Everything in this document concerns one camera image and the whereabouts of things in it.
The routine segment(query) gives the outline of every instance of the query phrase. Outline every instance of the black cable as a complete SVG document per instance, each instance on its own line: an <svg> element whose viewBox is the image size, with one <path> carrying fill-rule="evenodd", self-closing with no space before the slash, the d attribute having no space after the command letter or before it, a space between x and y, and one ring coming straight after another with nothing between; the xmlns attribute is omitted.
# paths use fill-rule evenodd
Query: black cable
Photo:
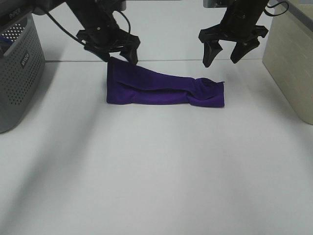
<svg viewBox="0 0 313 235"><path fill-rule="evenodd" d="M280 15L285 14L285 13L289 10L289 3L286 2L286 1L281 1L281 2L279 2L279 3L277 3L277 4L273 5L273 6L267 5L267 7L268 7L268 8L275 8L275 7L277 7L277 6L279 6L279 5L283 4L283 3L285 3L285 4L287 5L286 10L285 10L284 12L282 12L282 13L280 13L280 14L277 14L277 15L274 15L274 14L272 14L272 13L269 13L267 10L264 10L264 13L265 13L267 16L271 16L271 17L280 16Z"/></svg>
<svg viewBox="0 0 313 235"><path fill-rule="evenodd" d="M125 16L125 14L123 12L121 12L121 11L117 11L117 12L124 17L124 19L126 20L126 22L128 24L128 35L127 35L126 43L124 44L124 47L126 47L128 42L129 42L129 39L131 37L131 30L132 30L131 23L130 23L130 21L128 20L128 18Z"/></svg>
<svg viewBox="0 0 313 235"><path fill-rule="evenodd" d="M85 46L86 44L81 42L78 38L76 38L75 36L73 36L70 32L68 32L65 28L62 27L62 25L60 25L59 22L57 22L57 20L55 18L53 18L53 16L47 12L43 7L39 6L39 8L64 32L66 33L68 36L70 36L72 39L74 39L75 41L77 41L78 43L80 43L81 45Z"/></svg>

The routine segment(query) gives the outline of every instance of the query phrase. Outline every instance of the beige box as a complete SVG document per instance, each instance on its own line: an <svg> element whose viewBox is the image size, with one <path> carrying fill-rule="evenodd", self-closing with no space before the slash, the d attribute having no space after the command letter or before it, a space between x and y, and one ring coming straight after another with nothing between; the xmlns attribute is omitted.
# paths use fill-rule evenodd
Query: beige box
<svg viewBox="0 0 313 235"><path fill-rule="evenodd" d="M306 13L291 6L296 14L287 12L272 21L263 63L299 117L313 124L313 6L306 6ZM276 13L284 10L280 6Z"/></svg>

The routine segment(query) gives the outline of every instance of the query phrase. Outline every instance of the purple cloth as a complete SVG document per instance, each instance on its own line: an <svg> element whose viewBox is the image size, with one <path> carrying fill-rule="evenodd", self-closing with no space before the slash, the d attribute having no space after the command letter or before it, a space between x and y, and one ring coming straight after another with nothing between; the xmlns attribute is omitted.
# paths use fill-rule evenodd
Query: purple cloth
<svg viewBox="0 0 313 235"><path fill-rule="evenodd" d="M114 57L108 62L107 89L110 104L224 106L223 82L164 75Z"/></svg>

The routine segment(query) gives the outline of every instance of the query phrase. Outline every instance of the robotic arm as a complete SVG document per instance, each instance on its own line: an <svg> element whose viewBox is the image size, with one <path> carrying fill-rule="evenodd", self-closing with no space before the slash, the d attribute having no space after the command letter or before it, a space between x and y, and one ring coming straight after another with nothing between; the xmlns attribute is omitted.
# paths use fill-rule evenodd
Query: robotic arm
<svg viewBox="0 0 313 235"><path fill-rule="evenodd" d="M258 37L265 37L268 30L256 23L269 0L203 0L204 7L227 7L219 25L201 30L199 39L204 44L203 63L209 67L222 50L219 40L236 42L231 60L237 63L260 44ZM0 33L26 14L48 12L66 2L84 30L77 39L103 61L111 52L120 52L130 63L136 64L137 36L125 32L116 23L113 12L125 9L126 0L0 0Z"/></svg>

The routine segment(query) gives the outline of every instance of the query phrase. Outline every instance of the perforated basket side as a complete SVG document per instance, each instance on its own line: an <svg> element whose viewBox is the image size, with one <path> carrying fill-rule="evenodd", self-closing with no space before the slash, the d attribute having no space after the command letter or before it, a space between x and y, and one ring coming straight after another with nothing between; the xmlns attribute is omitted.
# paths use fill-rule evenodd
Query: perforated basket side
<svg viewBox="0 0 313 235"><path fill-rule="evenodd" d="M8 29L2 37L12 42L0 58L0 132L16 123L30 102L41 78L45 58L38 34L29 15Z"/></svg>

